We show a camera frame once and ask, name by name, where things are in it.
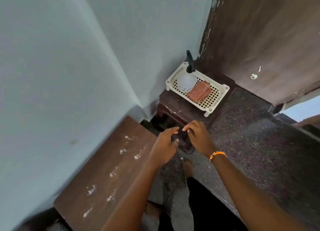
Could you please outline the person's left hand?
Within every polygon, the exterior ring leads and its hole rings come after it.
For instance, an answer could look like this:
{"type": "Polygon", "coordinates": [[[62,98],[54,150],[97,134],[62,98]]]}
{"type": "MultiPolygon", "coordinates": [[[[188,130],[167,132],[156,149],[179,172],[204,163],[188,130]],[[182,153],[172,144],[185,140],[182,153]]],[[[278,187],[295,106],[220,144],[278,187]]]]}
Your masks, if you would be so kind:
{"type": "Polygon", "coordinates": [[[166,164],[176,153],[171,150],[171,137],[177,134],[178,130],[179,127],[168,128],[159,134],[149,156],[149,161],[157,168],[166,164]]]}

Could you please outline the person's right hand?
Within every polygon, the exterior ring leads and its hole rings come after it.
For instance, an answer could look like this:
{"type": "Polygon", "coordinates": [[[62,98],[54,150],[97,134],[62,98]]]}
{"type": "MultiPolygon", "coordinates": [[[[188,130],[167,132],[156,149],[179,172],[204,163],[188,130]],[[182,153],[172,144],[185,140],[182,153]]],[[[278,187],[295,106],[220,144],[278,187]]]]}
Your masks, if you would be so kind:
{"type": "Polygon", "coordinates": [[[193,120],[188,124],[192,124],[192,133],[189,132],[188,134],[192,145],[197,151],[209,159],[218,149],[214,145],[205,125],[197,120],[193,120]]]}

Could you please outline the black smartphone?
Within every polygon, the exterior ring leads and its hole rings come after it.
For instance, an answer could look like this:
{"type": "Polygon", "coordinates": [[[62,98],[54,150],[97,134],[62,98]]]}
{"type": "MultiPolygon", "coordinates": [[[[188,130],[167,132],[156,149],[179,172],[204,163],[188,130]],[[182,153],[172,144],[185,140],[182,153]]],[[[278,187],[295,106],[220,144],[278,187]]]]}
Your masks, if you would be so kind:
{"type": "Polygon", "coordinates": [[[177,134],[173,134],[171,141],[178,139],[178,149],[184,152],[185,154],[193,154],[195,151],[194,146],[192,145],[187,131],[179,130],[177,134]]]}

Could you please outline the person's left forearm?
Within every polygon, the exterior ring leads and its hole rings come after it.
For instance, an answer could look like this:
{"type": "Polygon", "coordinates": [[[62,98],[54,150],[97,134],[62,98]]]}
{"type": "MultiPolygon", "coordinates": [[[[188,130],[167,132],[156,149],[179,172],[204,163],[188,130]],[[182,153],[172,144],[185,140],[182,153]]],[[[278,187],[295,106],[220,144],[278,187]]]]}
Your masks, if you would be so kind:
{"type": "Polygon", "coordinates": [[[144,164],[102,231],[139,231],[146,202],[159,169],[149,160],[144,164]]]}

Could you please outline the person's right forearm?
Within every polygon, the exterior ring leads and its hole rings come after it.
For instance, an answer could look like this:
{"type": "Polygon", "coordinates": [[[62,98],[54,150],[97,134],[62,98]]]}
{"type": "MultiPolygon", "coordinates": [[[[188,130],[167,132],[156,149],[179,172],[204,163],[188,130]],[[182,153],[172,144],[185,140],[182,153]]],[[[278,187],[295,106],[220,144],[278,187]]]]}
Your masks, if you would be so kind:
{"type": "Polygon", "coordinates": [[[307,231],[239,171],[224,152],[215,151],[209,160],[249,231],[307,231]]]}

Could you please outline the small dark brown stool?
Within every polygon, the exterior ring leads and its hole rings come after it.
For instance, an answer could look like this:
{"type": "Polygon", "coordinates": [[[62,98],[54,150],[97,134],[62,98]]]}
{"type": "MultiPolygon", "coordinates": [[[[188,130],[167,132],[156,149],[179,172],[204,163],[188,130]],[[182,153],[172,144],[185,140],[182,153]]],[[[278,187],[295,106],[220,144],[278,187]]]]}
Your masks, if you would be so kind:
{"type": "Polygon", "coordinates": [[[219,84],[226,84],[230,87],[229,91],[222,98],[221,102],[214,109],[208,117],[204,116],[204,111],[201,111],[196,106],[188,102],[186,99],[182,98],[172,90],[167,91],[166,89],[159,96],[159,104],[157,106],[157,119],[158,122],[161,122],[164,115],[171,117],[175,122],[180,125],[186,125],[187,123],[198,120],[204,123],[207,129],[209,129],[213,123],[218,120],[221,116],[222,110],[227,103],[230,95],[236,88],[236,83],[234,80],[228,78],[227,76],[221,73],[214,72],[204,72],[201,71],[204,75],[213,79],[219,84]]]}

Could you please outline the person's right foot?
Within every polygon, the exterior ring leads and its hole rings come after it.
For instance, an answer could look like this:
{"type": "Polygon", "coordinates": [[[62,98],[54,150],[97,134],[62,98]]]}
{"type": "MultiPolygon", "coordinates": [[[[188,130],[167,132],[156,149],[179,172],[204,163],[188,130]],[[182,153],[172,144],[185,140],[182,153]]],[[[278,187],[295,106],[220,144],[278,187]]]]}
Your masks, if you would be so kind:
{"type": "Polygon", "coordinates": [[[180,161],[182,164],[185,180],[187,181],[188,178],[194,176],[194,165],[192,161],[187,157],[181,157],[180,159],[181,159],[180,161]]]}

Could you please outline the person's foot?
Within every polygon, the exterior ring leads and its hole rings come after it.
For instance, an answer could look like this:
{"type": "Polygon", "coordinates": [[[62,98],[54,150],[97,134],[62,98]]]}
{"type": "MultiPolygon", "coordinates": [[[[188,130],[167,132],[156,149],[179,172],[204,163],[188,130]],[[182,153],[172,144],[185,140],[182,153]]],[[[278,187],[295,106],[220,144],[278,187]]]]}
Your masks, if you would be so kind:
{"type": "Polygon", "coordinates": [[[192,161],[187,157],[181,157],[180,159],[181,159],[180,161],[182,164],[185,180],[187,181],[188,178],[194,176],[194,165],[192,161]]]}
{"type": "Polygon", "coordinates": [[[146,217],[147,221],[150,223],[159,224],[159,218],[162,213],[162,208],[159,204],[148,200],[146,202],[144,216],[146,217]]]}

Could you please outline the red checked folded cloth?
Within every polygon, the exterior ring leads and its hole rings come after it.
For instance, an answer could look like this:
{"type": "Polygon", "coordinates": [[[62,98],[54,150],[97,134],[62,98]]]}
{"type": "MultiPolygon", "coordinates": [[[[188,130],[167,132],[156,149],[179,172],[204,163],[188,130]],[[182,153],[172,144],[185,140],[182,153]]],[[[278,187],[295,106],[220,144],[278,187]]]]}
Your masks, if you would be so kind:
{"type": "Polygon", "coordinates": [[[192,102],[199,104],[202,100],[206,99],[212,92],[210,83],[201,81],[197,83],[194,88],[187,94],[187,98],[192,102]]]}

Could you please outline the cream plastic lattice basket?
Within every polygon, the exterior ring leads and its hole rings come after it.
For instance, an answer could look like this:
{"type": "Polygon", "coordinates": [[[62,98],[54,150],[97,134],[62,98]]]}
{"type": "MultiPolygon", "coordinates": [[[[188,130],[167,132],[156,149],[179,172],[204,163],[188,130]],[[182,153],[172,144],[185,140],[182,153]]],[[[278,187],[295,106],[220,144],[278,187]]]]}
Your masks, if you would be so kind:
{"type": "Polygon", "coordinates": [[[188,76],[188,78],[191,78],[191,82],[189,85],[191,85],[190,88],[185,88],[180,86],[179,84],[179,78],[185,79],[185,75],[187,75],[187,67],[189,66],[188,62],[183,62],[166,80],[166,90],[167,91],[173,91],[177,95],[181,96],[183,99],[187,100],[189,103],[196,106],[198,109],[204,111],[204,116],[208,117],[211,113],[214,112],[216,107],[219,105],[221,100],[224,96],[228,93],[230,90],[230,87],[226,84],[220,84],[213,80],[213,76],[206,76],[202,72],[195,70],[195,72],[192,72],[191,74],[193,77],[188,76]],[[189,92],[199,83],[202,81],[206,81],[209,83],[209,86],[211,88],[211,93],[203,99],[199,103],[195,103],[190,98],[188,98],[189,92]]]}

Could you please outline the person's left foot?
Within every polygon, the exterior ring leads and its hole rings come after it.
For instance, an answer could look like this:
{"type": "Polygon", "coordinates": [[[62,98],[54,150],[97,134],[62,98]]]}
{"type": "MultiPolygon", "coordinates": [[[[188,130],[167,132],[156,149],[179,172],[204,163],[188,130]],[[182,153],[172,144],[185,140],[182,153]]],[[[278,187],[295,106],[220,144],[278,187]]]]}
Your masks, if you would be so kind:
{"type": "Polygon", "coordinates": [[[162,208],[159,204],[148,200],[146,202],[144,216],[146,217],[147,221],[150,223],[159,224],[159,218],[162,213],[162,208]]]}

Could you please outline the black trousers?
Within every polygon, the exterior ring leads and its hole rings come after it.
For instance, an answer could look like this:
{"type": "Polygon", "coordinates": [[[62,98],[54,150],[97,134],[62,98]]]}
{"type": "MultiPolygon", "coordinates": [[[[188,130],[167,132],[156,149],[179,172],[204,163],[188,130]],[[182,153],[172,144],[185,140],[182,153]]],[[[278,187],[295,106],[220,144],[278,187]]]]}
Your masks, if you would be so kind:
{"type": "Polygon", "coordinates": [[[186,180],[194,231],[249,231],[242,220],[193,177],[186,180]]]}

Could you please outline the brown paint-stained wooden bench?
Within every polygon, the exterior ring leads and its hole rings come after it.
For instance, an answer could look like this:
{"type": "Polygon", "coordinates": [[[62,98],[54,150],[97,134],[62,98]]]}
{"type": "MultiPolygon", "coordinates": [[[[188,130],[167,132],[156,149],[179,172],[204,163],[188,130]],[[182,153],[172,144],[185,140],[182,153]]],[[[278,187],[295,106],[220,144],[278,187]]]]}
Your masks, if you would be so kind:
{"type": "Polygon", "coordinates": [[[54,201],[72,231],[101,231],[147,160],[156,136],[127,116],[54,201]]]}

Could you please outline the brown wooden door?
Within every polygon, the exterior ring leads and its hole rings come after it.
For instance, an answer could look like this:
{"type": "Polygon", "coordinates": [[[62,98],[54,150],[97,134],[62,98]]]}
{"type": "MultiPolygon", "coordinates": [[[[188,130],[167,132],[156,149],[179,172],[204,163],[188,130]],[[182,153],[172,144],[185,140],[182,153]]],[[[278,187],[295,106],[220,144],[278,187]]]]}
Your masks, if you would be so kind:
{"type": "Polygon", "coordinates": [[[320,0],[215,3],[199,50],[204,69],[274,105],[320,88],[320,0]]]}

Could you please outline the black handled tool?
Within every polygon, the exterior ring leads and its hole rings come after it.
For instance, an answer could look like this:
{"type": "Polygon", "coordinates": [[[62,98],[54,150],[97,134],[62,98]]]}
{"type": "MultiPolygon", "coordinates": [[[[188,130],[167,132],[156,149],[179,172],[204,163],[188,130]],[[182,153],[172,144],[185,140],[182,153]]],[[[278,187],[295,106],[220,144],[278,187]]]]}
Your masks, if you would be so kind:
{"type": "Polygon", "coordinates": [[[186,72],[189,74],[195,72],[195,62],[189,50],[186,51],[186,61],[188,62],[186,72]]]}

